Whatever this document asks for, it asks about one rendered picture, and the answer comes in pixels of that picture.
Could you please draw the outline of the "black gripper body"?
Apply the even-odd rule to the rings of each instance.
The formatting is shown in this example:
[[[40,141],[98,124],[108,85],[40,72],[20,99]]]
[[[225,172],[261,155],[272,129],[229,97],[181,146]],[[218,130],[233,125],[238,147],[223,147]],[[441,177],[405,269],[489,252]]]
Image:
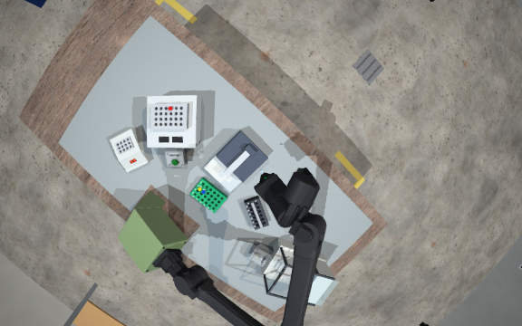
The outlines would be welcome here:
[[[254,186],[255,191],[261,196],[261,198],[269,205],[270,209],[271,206],[274,204],[274,202],[283,197],[277,197],[275,198],[273,193],[271,192],[269,186],[272,185],[274,182],[276,182],[279,179],[279,176],[277,176],[275,173],[272,173],[268,176],[268,179],[266,179],[261,184],[258,183]]]

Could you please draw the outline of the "white dry block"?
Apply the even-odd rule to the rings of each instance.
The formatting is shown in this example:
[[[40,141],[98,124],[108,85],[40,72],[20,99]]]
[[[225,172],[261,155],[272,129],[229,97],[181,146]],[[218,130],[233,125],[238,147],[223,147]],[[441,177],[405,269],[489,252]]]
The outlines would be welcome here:
[[[110,139],[110,142],[126,172],[150,162],[149,155],[137,128],[127,130],[121,135]]]

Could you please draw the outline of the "green tube rack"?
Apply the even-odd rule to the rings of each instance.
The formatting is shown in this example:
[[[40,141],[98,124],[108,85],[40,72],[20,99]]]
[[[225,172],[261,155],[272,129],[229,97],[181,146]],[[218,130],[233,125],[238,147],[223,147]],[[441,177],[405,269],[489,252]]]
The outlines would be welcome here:
[[[201,191],[198,191],[200,186],[202,186]],[[203,189],[206,189],[205,194],[202,194]],[[190,192],[190,195],[197,199],[198,202],[207,207],[213,213],[216,213],[222,204],[227,200],[227,195],[207,181],[204,177],[200,179],[198,184]]]

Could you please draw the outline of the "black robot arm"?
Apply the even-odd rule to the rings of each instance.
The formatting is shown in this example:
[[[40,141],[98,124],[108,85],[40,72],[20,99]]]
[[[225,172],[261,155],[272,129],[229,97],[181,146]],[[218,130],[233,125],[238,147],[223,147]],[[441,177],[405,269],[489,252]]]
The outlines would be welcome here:
[[[288,233],[294,236],[295,246],[281,326],[304,326],[302,322],[326,230],[324,218],[309,212],[320,186],[308,168],[298,168],[287,186],[279,178],[269,188],[275,198],[283,196],[275,201],[271,211],[281,227],[291,227]],[[165,249],[152,264],[173,277],[180,293],[191,300],[197,297],[234,326],[265,326],[223,295],[202,266],[188,268],[181,254],[180,249]]]

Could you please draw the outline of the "grey bench mat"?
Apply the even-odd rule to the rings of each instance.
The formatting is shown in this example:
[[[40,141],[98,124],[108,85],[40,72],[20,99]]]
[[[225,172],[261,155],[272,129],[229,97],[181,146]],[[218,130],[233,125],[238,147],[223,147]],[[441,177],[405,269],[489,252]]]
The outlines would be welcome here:
[[[168,167],[166,148],[147,148],[147,97],[172,95],[202,96],[200,143],[187,149],[185,167]],[[127,173],[110,139],[134,128],[150,162]],[[229,193],[204,166],[240,129],[268,159]],[[298,168],[312,173],[320,189],[309,212],[326,222],[321,253],[328,267],[373,224],[264,113],[152,16],[93,86],[59,144],[130,211],[153,185],[199,224],[182,253],[273,312],[286,300],[266,294],[261,266],[249,251],[255,241],[273,247],[278,238],[292,243],[294,236],[261,197],[269,225],[254,229],[244,200],[258,196],[260,168],[286,186]],[[190,195],[203,177],[227,195],[216,213]]]

